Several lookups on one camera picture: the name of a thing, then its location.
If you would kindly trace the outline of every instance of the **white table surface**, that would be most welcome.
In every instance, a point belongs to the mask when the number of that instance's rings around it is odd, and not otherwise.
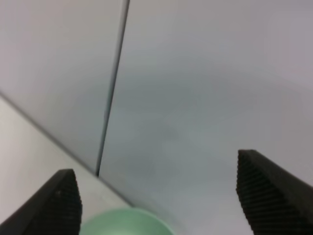
[[[75,171],[83,222],[103,211],[128,207],[0,97],[0,223],[64,168]]]

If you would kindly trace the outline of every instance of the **white surface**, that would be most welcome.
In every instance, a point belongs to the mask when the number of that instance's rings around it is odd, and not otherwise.
[[[251,235],[237,150],[313,185],[313,1],[131,0],[101,177],[184,235]]]
[[[0,97],[0,223],[64,168],[75,171],[83,221],[128,206]]]
[[[94,171],[123,2],[0,1],[0,91]]]

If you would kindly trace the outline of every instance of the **white wall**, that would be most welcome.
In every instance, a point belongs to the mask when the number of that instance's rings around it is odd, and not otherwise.
[[[313,2],[133,0],[101,177],[181,234],[250,235],[237,150],[313,185]]]
[[[0,1],[0,91],[91,170],[123,2]]]

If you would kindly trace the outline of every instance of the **green bowl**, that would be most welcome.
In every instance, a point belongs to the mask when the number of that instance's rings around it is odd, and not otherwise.
[[[169,227],[149,212],[118,209],[105,212],[85,223],[80,235],[174,235]]]

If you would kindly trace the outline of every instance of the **white panel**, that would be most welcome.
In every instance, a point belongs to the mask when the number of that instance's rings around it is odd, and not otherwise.
[[[180,234],[251,235],[237,150],[313,184],[313,2],[133,0],[101,177]]]
[[[123,0],[1,0],[0,91],[95,170]]]

